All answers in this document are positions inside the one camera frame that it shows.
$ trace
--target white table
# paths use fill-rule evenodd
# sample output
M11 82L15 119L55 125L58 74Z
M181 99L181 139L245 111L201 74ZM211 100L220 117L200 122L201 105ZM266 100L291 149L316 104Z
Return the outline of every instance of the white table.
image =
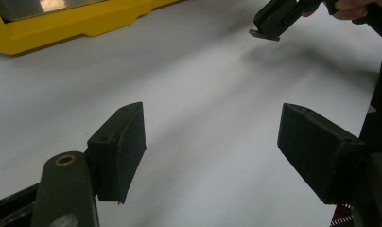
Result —
M276 147L282 105L359 135L382 40L324 7L279 43L255 39L265 4L184 1L95 38L0 55L0 199L143 101L148 149L126 203L98 203L102 227L328 226L334 206Z

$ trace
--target human hand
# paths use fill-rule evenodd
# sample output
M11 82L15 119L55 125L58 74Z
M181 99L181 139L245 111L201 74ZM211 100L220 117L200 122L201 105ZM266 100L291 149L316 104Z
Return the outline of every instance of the human hand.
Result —
M368 4L376 3L382 7L382 0L338 0L335 4L336 9L339 11L333 16L339 20L356 20L365 17L368 13ZM303 12L303 17L308 17L314 13Z

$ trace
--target yellow container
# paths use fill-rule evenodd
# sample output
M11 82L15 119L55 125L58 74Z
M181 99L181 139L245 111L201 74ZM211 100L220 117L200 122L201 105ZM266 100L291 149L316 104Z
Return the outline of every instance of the yellow container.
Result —
M13 22L0 16L0 53L14 55L78 35L100 35L176 1L106 0Z

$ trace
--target metal tool tip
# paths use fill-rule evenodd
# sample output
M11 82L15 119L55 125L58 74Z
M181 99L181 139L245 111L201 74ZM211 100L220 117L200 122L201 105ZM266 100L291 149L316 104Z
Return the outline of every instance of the metal tool tip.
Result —
M272 40L272 41L276 41L276 42L280 41L280 37L276 37L276 38L270 39L266 35L262 34L259 30L250 29L249 33L253 37L255 37L255 38L265 39L265 40Z

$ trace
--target yellow frame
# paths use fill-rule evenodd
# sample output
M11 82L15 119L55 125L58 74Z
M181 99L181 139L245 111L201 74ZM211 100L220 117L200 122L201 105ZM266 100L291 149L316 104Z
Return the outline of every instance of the yellow frame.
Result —
M70 37L97 36L128 26L137 17L178 0L106 0L5 23L0 16L0 53L15 55Z

